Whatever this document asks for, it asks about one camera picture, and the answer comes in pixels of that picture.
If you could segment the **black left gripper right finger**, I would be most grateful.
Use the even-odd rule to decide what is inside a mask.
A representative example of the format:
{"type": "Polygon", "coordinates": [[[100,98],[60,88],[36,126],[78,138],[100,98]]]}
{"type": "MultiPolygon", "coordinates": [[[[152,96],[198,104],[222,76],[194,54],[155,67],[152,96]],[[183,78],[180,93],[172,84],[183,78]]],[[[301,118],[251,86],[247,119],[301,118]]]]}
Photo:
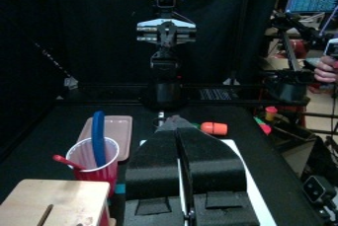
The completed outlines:
{"type": "Polygon", "coordinates": [[[188,226],[261,226],[247,194],[242,159],[219,139],[196,128],[179,128],[180,162],[188,226]]]}

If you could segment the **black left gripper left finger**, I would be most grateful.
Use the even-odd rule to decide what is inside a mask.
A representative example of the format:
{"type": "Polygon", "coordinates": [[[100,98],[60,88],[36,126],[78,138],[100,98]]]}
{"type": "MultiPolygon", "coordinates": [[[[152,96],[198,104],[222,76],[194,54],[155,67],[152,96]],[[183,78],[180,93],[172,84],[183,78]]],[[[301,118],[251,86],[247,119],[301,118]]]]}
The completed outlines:
{"type": "Polygon", "coordinates": [[[171,116],[134,153],[126,172],[124,226],[183,226],[171,116]]]}

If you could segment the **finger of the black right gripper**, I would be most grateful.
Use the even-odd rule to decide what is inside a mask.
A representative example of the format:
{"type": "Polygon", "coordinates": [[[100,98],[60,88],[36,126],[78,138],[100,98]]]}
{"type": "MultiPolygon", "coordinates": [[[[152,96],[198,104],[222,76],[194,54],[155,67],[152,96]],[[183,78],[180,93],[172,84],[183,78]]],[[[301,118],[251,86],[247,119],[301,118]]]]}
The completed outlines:
{"type": "Polygon", "coordinates": [[[167,30],[167,48],[171,48],[174,45],[174,35],[175,35],[175,26],[168,26],[167,30]]]}
{"type": "Polygon", "coordinates": [[[166,26],[158,26],[158,30],[159,30],[159,36],[160,36],[159,50],[163,50],[167,43],[167,28],[166,26]]]}

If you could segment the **person's hand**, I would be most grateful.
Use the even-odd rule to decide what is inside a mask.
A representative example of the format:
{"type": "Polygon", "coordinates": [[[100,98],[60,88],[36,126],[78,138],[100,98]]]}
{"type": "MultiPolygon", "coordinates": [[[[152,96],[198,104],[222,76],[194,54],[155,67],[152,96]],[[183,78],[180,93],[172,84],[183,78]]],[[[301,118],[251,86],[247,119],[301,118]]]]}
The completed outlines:
{"type": "Polygon", "coordinates": [[[314,78],[323,83],[338,83],[338,60],[322,56],[314,69],[314,78]]]}

